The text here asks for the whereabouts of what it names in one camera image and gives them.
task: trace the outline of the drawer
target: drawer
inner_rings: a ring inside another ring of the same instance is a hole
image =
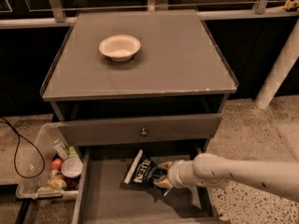
[[[58,123],[70,146],[145,143],[208,139],[221,122],[221,114],[128,119],[91,119]]]
[[[95,157],[88,147],[75,205],[75,223],[222,223],[207,217],[196,188],[172,189],[163,196],[159,189],[143,189],[123,183],[133,157]],[[157,164],[188,160],[189,156],[151,157]]]

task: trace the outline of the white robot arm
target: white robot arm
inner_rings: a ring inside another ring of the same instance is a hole
[[[299,163],[232,161],[202,153],[193,161],[174,161],[167,178],[175,188],[223,188],[228,180],[299,202]]]

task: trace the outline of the white bowl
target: white bowl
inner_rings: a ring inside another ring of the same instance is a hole
[[[81,175],[82,167],[83,164],[80,158],[70,158],[64,161],[62,173],[66,177],[76,178]]]
[[[137,53],[140,47],[140,42],[130,35],[113,35],[101,42],[99,50],[115,62],[125,62]]]

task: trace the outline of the black cable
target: black cable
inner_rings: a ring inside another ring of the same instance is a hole
[[[12,129],[12,131],[18,136],[18,143],[17,143],[15,154],[14,154],[14,160],[13,160],[15,171],[17,172],[17,174],[19,176],[21,176],[22,178],[34,178],[34,177],[39,176],[44,171],[44,169],[45,169],[45,159],[44,159],[43,155],[41,154],[41,152],[39,151],[39,149],[37,148],[37,146],[35,146],[26,137],[24,137],[23,135],[19,134],[19,132],[6,119],[4,119],[3,117],[0,117],[0,119],[4,121],[4,122],[1,121],[1,123],[4,123],[4,124],[8,125]],[[20,172],[19,172],[19,170],[18,170],[18,168],[17,168],[17,153],[18,153],[18,150],[19,150],[19,145],[20,145],[21,138],[23,140],[27,141],[31,146],[33,146],[36,149],[36,151],[38,152],[38,154],[40,155],[40,157],[41,157],[41,160],[43,162],[43,168],[41,169],[41,171],[37,175],[32,175],[32,176],[21,175]]]

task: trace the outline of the concrete floor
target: concrete floor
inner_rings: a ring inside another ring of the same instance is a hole
[[[299,96],[275,98],[265,111],[256,108],[250,99],[228,101],[221,126],[207,151],[234,160],[299,161],[298,111]],[[51,115],[7,119],[34,141]],[[16,135],[0,123],[0,185],[18,182],[13,167],[16,142]],[[225,189],[213,189],[212,193],[220,218],[230,219],[233,224],[299,223],[299,204],[272,194],[235,182]],[[74,205],[31,202],[25,223],[70,223]],[[13,195],[0,195],[0,223],[14,223],[20,206]]]

